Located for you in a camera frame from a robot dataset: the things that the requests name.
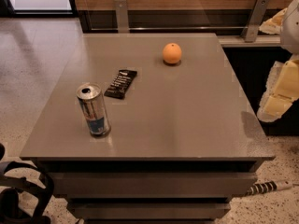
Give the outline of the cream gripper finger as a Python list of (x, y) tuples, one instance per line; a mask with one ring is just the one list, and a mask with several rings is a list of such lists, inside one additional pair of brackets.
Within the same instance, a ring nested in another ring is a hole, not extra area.
[(292, 55), (285, 63), (274, 62), (265, 87), (257, 117), (262, 122), (274, 122), (299, 99), (299, 56)]
[(285, 14), (287, 13), (287, 8), (283, 8), (272, 18), (264, 21), (260, 27), (259, 31), (268, 35), (279, 35), (281, 33), (282, 24), (285, 20)]

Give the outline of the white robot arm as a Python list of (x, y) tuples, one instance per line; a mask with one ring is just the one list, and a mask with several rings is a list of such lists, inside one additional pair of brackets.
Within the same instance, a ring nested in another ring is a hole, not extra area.
[(292, 54), (285, 63), (274, 62), (259, 103), (258, 119), (274, 122), (299, 99), (299, 0), (293, 0), (287, 8), (264, 21), (259, 30), (279, 35), (280, 46)]

